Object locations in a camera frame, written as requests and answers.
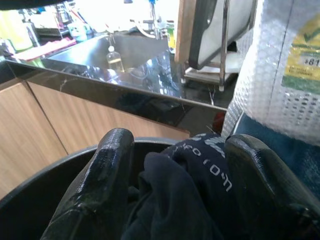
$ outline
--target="black countertop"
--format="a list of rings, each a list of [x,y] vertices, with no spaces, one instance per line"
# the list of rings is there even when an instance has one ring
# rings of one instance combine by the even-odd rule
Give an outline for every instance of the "black countertop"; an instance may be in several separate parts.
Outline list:
[[[125,72],[108,69],[110,43],[120,53]],[[191,134],[211,128],[214,113],[227,110],[236,84],[231,81],[219,92],[214,84],[185,82],[167,40],[142,36],[99,36],[50,56],[30,61],[7,57],[6,62],[16,77]],[[192,118],[191,109],[203,115],[198,117],[207,116],[205,122],[199,121],[201,127],[186,124],[185,118]]]

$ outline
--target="yellow label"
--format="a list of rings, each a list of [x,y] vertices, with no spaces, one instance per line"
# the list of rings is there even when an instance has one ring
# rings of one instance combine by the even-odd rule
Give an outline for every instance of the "yellow label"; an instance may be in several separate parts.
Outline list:
[[[282,85],[320,94],[320,14],[308,21],[293,40]]]

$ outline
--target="cabinet door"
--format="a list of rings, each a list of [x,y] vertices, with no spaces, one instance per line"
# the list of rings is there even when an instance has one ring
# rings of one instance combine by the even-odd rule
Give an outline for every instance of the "cabinet door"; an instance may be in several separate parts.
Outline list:
[[[135,137],[184,140],[189,133],[111,107],[29,83],[62,144],[73,153],[97,144],[113,128],[129,129]]]
[[[27,86],[0,90],[0,199],[66,155]]]

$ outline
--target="small bottle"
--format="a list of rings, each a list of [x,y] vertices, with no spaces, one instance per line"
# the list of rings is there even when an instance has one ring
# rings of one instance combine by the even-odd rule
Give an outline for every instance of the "small bottle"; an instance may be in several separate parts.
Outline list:
[[[109,53],[106,55],[106,59],[109,64],[109,69],[124,72],[124,66],[121,61],[120,53],[115,51],[114,46],[109,47]]]

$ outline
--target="wood grain panel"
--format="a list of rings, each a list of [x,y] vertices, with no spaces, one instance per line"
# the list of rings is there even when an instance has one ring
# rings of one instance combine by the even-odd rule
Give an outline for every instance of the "wood grain panel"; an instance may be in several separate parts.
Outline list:
[[[27,86],[14,81],[0,90],[0,199],[67,155]]]
[[[180,0],[174,56],[174,60],[177,63],[183,63],[189,59],[196,2],[197,0]]]
[[[111,107],[29,83],[69,153],[97,144],[113,128],[129,129],[135,137],[184,140],[189,133]]]

